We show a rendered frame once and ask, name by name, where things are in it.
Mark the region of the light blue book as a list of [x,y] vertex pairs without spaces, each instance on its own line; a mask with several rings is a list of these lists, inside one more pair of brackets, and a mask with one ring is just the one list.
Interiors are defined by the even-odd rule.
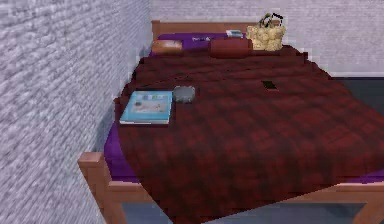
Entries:
[[134,91],[125,107],[120,124],[168,124],[172,91]]

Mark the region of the small grey rounded box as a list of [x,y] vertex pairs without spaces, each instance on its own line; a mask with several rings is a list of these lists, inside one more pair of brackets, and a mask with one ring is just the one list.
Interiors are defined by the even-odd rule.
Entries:
[[173,100],[178,103],[191,103],[195,98],[193,86],[176,86],[173,90]]

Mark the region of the dark red plaid blanket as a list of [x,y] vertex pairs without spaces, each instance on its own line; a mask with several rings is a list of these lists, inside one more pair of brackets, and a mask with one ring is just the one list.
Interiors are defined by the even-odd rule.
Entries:
[[126,160],[173,224],[202,224],[384,169],[384,115],[293,48],[244,59],[148,57],[130,83],[176,86],[196,95],[173,106],[167,125],[118,129]]

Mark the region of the orange brown pillow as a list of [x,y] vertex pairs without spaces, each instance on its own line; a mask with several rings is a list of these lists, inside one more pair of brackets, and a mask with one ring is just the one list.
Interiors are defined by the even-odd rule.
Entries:
[[182,51],[183,45],[180,40],[155,40],[151,47],[153,54],[172,54]]

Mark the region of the dark red pillow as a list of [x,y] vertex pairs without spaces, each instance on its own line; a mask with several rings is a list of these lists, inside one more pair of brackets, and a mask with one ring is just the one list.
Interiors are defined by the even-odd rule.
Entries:
[[245,58],[252,53],[253,44],[246,38],[216,38],[210,41],[208,51],[213,58]]

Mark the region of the wooden bed with purple mattress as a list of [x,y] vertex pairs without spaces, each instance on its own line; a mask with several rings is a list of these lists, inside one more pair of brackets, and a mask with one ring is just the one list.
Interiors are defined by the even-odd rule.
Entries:
[[[153,42],[165,34],[222,33],[228,29],[244,32],[249,22],[152,22]],[[138,183],[124,160],[117,128],[110,129],[102,152],[84,152],[78,166],[104,216],[105,224],[128,224],[124,202],[150,203],[151,196]],[[290,203],[361,203],[353,224],[384,221],[384,173],[370,176],[369,183],[340,183],[329,188],[290,198]]]

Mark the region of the tan teddy bear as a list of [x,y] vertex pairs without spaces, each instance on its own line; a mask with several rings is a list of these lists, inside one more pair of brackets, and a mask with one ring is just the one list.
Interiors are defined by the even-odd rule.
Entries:
[[252,41],[254,50],[282,49],[282,39],[286,32],[283,19],[279,14],[266,13],[255,25],[246,28],[246,38]]

